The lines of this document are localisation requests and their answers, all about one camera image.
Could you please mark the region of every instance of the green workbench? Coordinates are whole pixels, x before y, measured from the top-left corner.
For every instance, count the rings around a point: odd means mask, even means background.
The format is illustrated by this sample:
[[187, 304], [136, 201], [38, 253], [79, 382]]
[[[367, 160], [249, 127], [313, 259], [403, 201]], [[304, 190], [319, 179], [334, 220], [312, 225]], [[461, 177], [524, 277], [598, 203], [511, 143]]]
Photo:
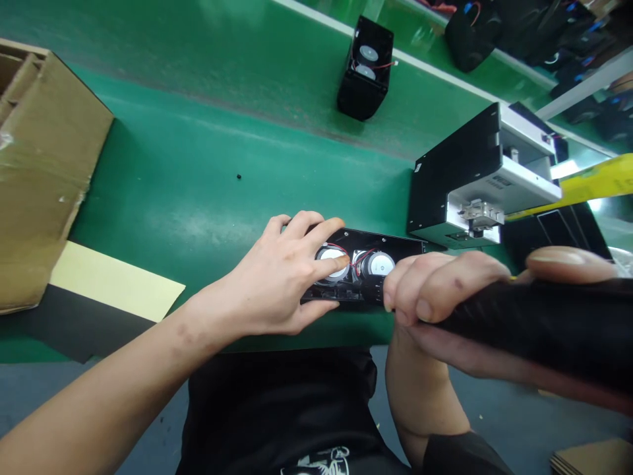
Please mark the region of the green workbench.
[[[359, 123], [335, 107], [346, 35], [273, 1], [152, 7], [25, 0], [0, 29], [57, 52], [117, 118], [71, 239], [185, 284], [175, 306], [229, 272], [274, 214], [313, 209], [406, 236], [412, 162], [488, 104], [401, 63]], [[0, 319], [0, 362], [62, 359], [11, 322]], [[333, 312], [231, 349], [384, 344], [391, 330], [386, 313]]]

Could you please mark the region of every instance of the right hand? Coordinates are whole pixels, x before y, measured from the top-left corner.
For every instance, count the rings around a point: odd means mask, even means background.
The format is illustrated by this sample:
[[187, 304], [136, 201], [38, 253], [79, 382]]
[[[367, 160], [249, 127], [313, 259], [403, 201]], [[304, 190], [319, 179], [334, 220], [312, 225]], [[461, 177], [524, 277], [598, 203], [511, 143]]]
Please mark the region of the right hand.
[[[572, 247], [544, 247], [526, 261], [518, 282], [534, 278], [567, 284], [590, 284], [616, 276], [613, 265]], [[633, 414], [633, 400], [590, 385], [502, 350], [468, 340], [418, 320], [437, 323], [489, 284], [509, 280], [510, 271], [496, 259], [470, 251], [458, 257], [440, 253], [400, 261], [384, 283], [388, 311], [396, 324], [428, 355], [474, 377], [535, 385], [561, 396]]]

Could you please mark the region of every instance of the blue cable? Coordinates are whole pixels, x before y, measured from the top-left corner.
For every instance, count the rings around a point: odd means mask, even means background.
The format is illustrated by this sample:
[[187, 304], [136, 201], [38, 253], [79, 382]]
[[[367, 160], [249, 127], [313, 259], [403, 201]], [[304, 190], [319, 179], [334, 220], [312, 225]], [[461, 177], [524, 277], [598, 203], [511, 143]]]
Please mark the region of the blue cable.
[[591, 25], [591, 28], [589, 29], [589, 32], [593, 32], [596, 31], [598, 28], [600, 28], [603, 25], [603, 22], [596, 22], [594, 24]]

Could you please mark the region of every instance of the finger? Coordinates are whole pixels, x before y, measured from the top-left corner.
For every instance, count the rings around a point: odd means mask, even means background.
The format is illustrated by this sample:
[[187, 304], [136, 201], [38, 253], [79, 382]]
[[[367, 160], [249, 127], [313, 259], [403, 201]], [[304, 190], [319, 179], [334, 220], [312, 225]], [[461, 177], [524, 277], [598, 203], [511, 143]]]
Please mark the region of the finger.
[[516, 279], [512, 282], [513, 284], [530, 284], [534, 280], [534, 276], [529, 271], [529, 269], [521, 272]]
[[420, 256], [422, 256], [422, 254], [400, 259], [394, 269], [389, 272], [384, 279], [384, 284], [382, 285], [382, 300], [384, 302], [384, 309], [387, 310], [387, 312], [394, 310], [396, 290], [398, 289], [400, 280], [407, 270], [409, 270], [413, 262]]
[[340, 305], [336, 300], [311, 300], [299, 306], [293, 316], [293, 329], [296, 333], [320, 319], [323, 315]]
[[295, 214], [295, 217], [290, 220], [284, 236], [287, 238], [301, 239], [305, 236], [308, 228], [314, 224], [319, 224], [325, 221], [316, 211], [299, 211]]
[[530, 384], [559, 396], [623, 414], [633, 414], [631, 398], [579, 381], [508, 352], [451, 334], [433, 325], [420, 324], [407, 328], [406, 331], [428, 355], [471, 376]]
[[319, 247], [341, 228], [345, 228], [345, 222], [341, 218], [330, 218], [317, 224], [303, 239], [310, 247], [310, 252], [316, 253]]
[[328, 275], [345, 269], [349, 265], [349, 256], [342, 255], [333, 259], [319, 259], [315, 261], [313, 280], [325, 279]]
[[530, 273], [550, 282], [592, 284], [617, 276], [615, 266], [596, 254], [575, 247], [543, 247], [527, 257]]
[[278, 236], [281, 234], [284, 226], [290, 222], [290, 216], [287, 214], [280, 214], [279, 216], [273, 216], [269, 219], [266, 228], [264, 229], [264, 233], [262, 236]]
[[404, 326], [410, 326], [417, 322], [415, 308], [420, 290], [426, 279], [434, 271], [447, 265], [455, 259], [441, 253], [428, 253], [419, 256], [406, 270], [396, 288], [394, 308], [396, 321]]
[[449, 316], [464, 300], [497, 280], [509, 280], [502, 263], [480, 251], [460, 254], [434, 271], [422, 285], [415, 307], [420, 320], [436, 323]]

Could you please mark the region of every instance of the electric screwdriver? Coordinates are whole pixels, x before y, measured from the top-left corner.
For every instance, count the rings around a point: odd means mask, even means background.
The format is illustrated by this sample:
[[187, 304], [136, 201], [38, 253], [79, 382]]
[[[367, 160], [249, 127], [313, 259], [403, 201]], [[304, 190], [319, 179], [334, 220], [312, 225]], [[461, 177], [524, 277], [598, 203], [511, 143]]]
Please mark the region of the electric screwdriver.
[[[365, 279], [365, 301], [382, 305], [383, 282], [384, 276]], [[633, 279], [590, 285], [497, 282], [446, 320], [424, 325], [633, 396]]]

